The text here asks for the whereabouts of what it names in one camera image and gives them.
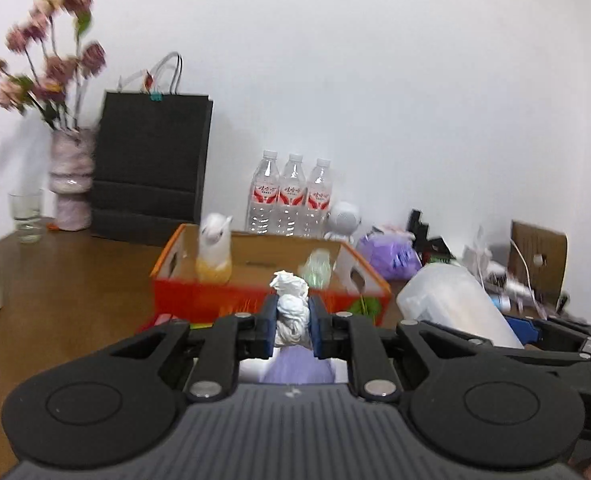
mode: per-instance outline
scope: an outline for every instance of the brown tabletop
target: brown tabletop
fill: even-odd
[[[47,232],[0,241],[0,408],[35,373],[132,335],[153,313],[149,282],[160,248]],[[15,464],[0,425],[0,476]]]

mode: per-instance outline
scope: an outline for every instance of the plastic bottle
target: plastic bottle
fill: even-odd
[[[269,231],[271,212],[278,200],[280,189],[277,158],[277,152],[265,150],[258,169],[253,174],[245,227],[251,233],[263,235]]]
[[[307,196],[304,205],[301,232],[306,238],[322,238],[323,224],[329,212],[333,182],[329,165],[331,161],[319,158],[306,183]]]
[[[271,215],[271,233],[299,235],[298,215],[302,213],[306,182],[302,171],[302,155],[289,154],[289,160],[280,177],[278,204]]]

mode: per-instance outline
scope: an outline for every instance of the red box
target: red box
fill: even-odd
[[[331,283],[326,290],[310,289],[309,294],[320,294],[329,312],[362,310],[375,323],[382,320],[391,288],[345,243],[233,232],[231,280],[226,285],[214,285],[200,283],[196,277],[198,231],[194,224],[179,226],[151,272],[156,317],[172,314],[198,324],[212,323],[234,312],[258,312],[266,295],[274,292],[269,286],[274,272],[288,270],[296,274],[309,254],[322,248],[331,255]]]

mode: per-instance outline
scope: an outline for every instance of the red bottle label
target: red bottle label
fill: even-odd
[[[306,206],[309,209],[326,210],[329,208],[329,202],[331,201],[331,195],[329,193],[322,193],[319,191],[309,192],[309,196],[306,198]]]
[[[304,189],[300,186],[283,187],[278,200],[284,205],[300,205],[304,200]]]
[[[258,204],[272,204],[278,199],[278,186],[259,184],[253,187],[253,202]]]

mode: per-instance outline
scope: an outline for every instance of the purple package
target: purple package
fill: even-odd
[[[303,346],[285,346],[267,370],[263,383],[333,384],[335,371],[328,359],[318,359]]]
[[[357,250],[385,280],[410,280],[422,268],[411,240],[398,234],[371,233]]]

